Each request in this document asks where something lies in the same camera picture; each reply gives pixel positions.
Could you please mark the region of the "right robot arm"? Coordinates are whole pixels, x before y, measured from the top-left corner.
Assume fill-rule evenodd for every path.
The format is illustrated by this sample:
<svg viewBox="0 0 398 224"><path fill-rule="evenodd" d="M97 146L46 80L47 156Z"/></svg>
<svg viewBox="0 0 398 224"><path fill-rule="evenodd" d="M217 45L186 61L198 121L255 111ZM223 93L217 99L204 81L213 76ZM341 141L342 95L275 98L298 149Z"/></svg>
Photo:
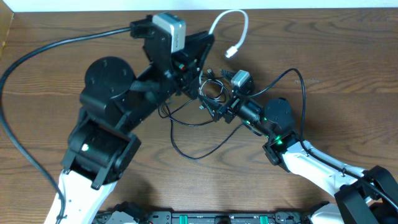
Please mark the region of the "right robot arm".
<svg viewBox="0 0 398 224"><path fill-rule="evenodd" d="M302 218L303 223L397 223L397 181L381 166L366 170L321 152L295 130L292 109L284 98L261 106L235 95L225 105L203 95L212 118L227 123L239 117L248 129L267 137L263 146L274 166L306 178L335 203L326 203Z"/></svg>

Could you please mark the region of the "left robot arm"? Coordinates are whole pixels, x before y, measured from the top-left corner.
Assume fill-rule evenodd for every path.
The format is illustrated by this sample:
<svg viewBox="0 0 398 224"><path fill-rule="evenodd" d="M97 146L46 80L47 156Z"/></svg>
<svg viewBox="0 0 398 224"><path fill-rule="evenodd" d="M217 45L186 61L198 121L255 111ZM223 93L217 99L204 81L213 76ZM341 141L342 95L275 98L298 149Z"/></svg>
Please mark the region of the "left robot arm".
<svg viewBox="0 0 398 224"><path fill-rule="evenodd" d="M133 133L172 95L198 95L198 79L215 41L212 34L172 36L159 28L132 30L144 41L149 66L136 75L118 57L93 62L85 73L78 121L68 137L56 195L46 223L91 223L141 145Z"/></svg>

